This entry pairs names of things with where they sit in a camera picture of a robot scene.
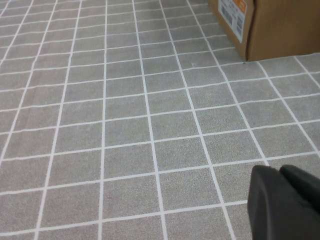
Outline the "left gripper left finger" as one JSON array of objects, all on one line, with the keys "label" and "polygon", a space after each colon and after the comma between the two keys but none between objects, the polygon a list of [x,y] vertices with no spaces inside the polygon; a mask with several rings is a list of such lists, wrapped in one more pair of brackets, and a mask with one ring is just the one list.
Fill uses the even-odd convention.
[{"label": "left gripper left finger", "polygon": [[318,240],[319,223],[283,223],[279,221],[279,191],[284,185],[279,170],[270,166],[252,168],[247,212],[254,240]]}]

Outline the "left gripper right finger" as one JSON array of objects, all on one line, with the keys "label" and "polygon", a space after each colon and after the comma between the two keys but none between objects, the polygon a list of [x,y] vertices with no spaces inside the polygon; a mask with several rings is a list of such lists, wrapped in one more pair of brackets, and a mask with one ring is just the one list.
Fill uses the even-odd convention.
[{"label": "left gripper right finger", "polygon": [[282,223],[320,222],[320,179],[294,166],[279,169],[284,185],[279,190],[279,221]]}]

